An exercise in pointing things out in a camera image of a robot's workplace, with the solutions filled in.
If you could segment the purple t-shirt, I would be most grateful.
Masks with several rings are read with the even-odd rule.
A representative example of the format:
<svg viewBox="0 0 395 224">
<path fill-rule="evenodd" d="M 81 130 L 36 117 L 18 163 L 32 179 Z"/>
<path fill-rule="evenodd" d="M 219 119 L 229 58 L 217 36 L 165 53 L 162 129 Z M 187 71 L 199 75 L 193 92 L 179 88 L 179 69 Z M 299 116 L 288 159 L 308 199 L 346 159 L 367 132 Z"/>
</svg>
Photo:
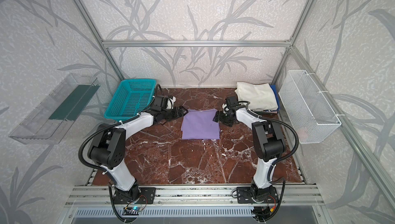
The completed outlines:
<svg viewBox="0 0 395 224">
<path fill-rule="evenodd" d="M 192 110 L 184 116 L 182 122 L 183 140 L 219 140 L 220 125 L 214 122 L 215 109 Z"/>
</svg>

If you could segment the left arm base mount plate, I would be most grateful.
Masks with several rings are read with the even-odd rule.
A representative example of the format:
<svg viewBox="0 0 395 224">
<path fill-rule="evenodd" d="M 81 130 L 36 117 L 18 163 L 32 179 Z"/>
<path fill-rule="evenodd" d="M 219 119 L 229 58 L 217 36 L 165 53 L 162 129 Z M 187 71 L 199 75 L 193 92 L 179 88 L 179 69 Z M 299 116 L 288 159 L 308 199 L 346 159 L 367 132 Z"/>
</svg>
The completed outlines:
<svg viewBox="0 0 395 224">
<path fill-rule="evenodd" d="M 115 189 L 115 204 L 153 204 L 156 188 L 134 187 L 129 191 Z"/>
</svg>

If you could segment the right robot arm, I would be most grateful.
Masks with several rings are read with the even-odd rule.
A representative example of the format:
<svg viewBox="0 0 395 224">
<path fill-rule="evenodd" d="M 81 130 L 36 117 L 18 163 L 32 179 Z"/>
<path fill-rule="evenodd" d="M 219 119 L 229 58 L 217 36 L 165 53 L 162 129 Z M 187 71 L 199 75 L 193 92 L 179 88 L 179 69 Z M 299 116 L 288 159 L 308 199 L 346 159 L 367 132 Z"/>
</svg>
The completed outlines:
<svg viewBox="0 0 395 224">
<path fill-rule="evenodd" d="M 275 184 L 282 182 L 285 189 L 284 178 L 273 180 L 275 167 L 278 163 L 294 155 L 299 147 L 299 136 L 289 124 L 272 118 L 267 118 L 249 109 L 248 101 L 240 101 L 237 96 L 225 99 L 223 110 L 218 111 L 214 122 L 226 126 L 243 123 L 251 129 L 253 145 L 258 157 L 257 169 L 250 187 L 237 187 L 236 198 L 239 204 L 274 203 L 282 202 L 283 192 L 278 195 Z M 295 144 L 289 153 L 282 127 L 287 128 L 294 136 Z"/>
</svg>

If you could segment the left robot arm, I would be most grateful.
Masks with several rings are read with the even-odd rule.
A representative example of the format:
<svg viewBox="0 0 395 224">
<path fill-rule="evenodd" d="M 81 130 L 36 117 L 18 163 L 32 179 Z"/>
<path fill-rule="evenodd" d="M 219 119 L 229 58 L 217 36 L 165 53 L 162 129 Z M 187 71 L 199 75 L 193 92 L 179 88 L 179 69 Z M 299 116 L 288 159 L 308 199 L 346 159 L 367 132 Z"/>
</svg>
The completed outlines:
<svg viewBox="0 0 395 224">
<path fill-rule="evenodd" d="M 80 162 L 108 176 L 112 183 L 109 191 L 115 189 L 116 196 L 127 203 L 138 201 L 142 193 L 124 161 L 126 140 L 163 120 L 173 121 L 186 116 L 188 110 L 175 106 L 174 101 L 174 97 L 159 95 L 137 115 L 114 124 L 100 125 L 78 151 Z"/>
</svg>

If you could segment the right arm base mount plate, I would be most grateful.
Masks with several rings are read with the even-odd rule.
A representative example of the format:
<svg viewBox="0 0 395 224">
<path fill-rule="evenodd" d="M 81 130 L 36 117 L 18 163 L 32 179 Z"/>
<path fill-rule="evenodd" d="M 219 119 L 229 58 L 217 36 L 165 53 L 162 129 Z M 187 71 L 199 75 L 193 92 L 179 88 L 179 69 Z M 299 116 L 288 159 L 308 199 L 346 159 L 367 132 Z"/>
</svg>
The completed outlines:
<svg viewBox="0 0 395 224">
<path fill-rule="evenodd" d="M 265 189 L 251 187 L 237 187 L 236 197 L 239 204 L 277 204 L 279 195 L 275 187 L 270 186 Z"/>
</svg>

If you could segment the teal plastic basket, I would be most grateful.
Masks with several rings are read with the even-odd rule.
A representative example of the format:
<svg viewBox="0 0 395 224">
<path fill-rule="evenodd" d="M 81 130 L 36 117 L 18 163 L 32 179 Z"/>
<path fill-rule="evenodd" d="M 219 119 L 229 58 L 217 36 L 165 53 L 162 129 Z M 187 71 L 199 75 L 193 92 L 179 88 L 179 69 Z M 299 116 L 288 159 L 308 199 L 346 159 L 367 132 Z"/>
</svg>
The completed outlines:
<svg viewBox="0 0 395 224">
<path fill-rule="evenodd" d="M 156 80 L 129 79 L 120 82 L 109 103 L 104 117 L 115 121 L 130 119 L 144 109 L 153 100 Z"/>
</svg>

